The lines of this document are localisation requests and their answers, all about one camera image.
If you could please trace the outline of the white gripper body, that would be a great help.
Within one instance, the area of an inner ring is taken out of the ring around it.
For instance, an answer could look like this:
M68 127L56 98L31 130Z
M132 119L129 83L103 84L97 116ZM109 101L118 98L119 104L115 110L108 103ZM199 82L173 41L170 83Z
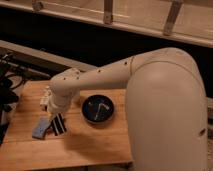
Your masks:
M50 96L47 106L47 112L50 114L61 114L66 113L70 108L71 100L69 98L62 98L59 101L55 101L55 99Z

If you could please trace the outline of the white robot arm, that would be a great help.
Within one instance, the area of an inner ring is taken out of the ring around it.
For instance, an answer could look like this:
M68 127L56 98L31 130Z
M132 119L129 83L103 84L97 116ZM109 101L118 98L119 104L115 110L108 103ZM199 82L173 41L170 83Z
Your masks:
M80 90L124 88L132 171L207 171L207 99L194 59L162 48L50 81L48 111L66 112Z

